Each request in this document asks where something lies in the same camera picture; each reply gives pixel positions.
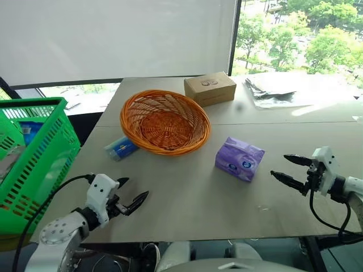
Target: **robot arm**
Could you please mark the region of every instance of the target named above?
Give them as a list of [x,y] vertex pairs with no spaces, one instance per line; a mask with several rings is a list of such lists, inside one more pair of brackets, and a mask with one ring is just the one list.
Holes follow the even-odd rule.
[[115,193],[127,180],[113,181],[105,174],[96,175],[87,191],[86,207],[75,209],[41,230],[39,246],[30,258],[26,272],[72,271],[73,253],[90,231],[98,226],[103,228],[119,214],[130,215],[146,199],[148,191],[136,197],[130,206],[119,204],[120,198]]
[[271,175],[285,185],[306,196],[309,190],[320,191],[323,196],[330,194],[339,203],[349,203],[358,217],[363,230],[363,180],[342,177],[337,174],[337,162],[328,146],[317,148],[312,159],[300,155],[284,155],[292,163],[308,166],[307,182],[304,184],[284,173],[271,171]]

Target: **tree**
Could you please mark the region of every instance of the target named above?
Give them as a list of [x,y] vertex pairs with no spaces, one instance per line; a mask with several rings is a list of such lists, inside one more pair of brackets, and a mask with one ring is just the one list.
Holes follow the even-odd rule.
[[281,6],[281,9],[279,10],[278,14],[281,15],[287,15],[290,13],[288,8],[288,0],[277,0],[277,4]]
[[352,59],[353,66],[363,67],[363,42],[357,41],[354,46],[352,46]]
[[294,29],[291,27],[278,25],[272,28],[269,34],[272,43],[269,56],[276,71],[286,71],[294,65],[296,58],[294,54],[300,52],[297,43],[293,41],[294,36]]
[[335,70],[335,65],[347,64],[351,59],[351,45],[354,42],[354,35],[340,28],[329,25],[320,30],[306,51],[309,73],[331,73]]
[[315,22],[314,29],[316,30],[319,26],[325,27],[332,20],[333,16],[333,5],[321,1],[318,5],[309,9],[309,17]]
[[363,15],[359,15],[353,23],[353,28],[358,31],[358,36],[363,37]]
[[249,74],[258,74],[258,73],[265,73],[265,72],[268,72],[268,70],[266,70],[266,69],[258,69],[258,68],[251,68],[248,71]]
[[257,15],[253,18],[248,18],[245,14],[241,13],[237,32],[237,47],[246,51],[246,68],[252,51],[263,44],[265,38],[266,31],[264,29],[263,17]]
[[357,9],[350,4],[332,5],[325,1],[309,9],[309,12],[309,17],[315,21],[315,30],[318,26],[324,28],[329,24],[333,27],[350,26],[355,22],[358,13]]
[[343,25],[350,26],[357,19],[358,11],[350,4],[338,4],[333,6],[332,26],[342,27]]
[[307,19],[305,12],[298,11],[298,12],[292,12],[289,15],[287,25],[288,27],[294,29],[296,36],[306,36],[310,32],[310,28],[307,27],[308,23],[309,20]]
[[[304,11],[309,14],[312,7],[317,6],[321,0],[287,0],[287,12]],[[354,0],[325,0],[325,2],[332,5],[337,4],[353,4]]]

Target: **roller blind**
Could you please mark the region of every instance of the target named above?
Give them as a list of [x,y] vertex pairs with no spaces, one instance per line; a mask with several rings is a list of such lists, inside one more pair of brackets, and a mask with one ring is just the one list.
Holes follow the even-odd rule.
[[0,4],[9,85],[227,71],[236,0]]

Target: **green crate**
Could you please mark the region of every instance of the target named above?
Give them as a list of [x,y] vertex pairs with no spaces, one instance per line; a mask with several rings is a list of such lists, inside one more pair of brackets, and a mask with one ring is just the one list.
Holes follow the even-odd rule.
[[[0,184],[0,235],[22,233],[28,219],[66,177],[79,140],[61,97],[0,101],[0,160],[24,145],[19,121],[43,122],[32,142]],[[33,233],[44,212],[32,223]]]

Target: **window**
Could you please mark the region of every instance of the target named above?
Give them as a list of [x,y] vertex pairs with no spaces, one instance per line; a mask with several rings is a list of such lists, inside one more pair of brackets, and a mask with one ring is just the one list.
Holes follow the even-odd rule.
[[5,93],[5,91],[0,88],[0,100],[7,100],[7,99],[10,99],[9,95],[7,95],[7,93]]
[[120,83],[84,84],[16,90],[22,98],[64,97],[66,114],[104,112]]
[[232,75],[334,74],[363,93],[363,0],[246,0]]

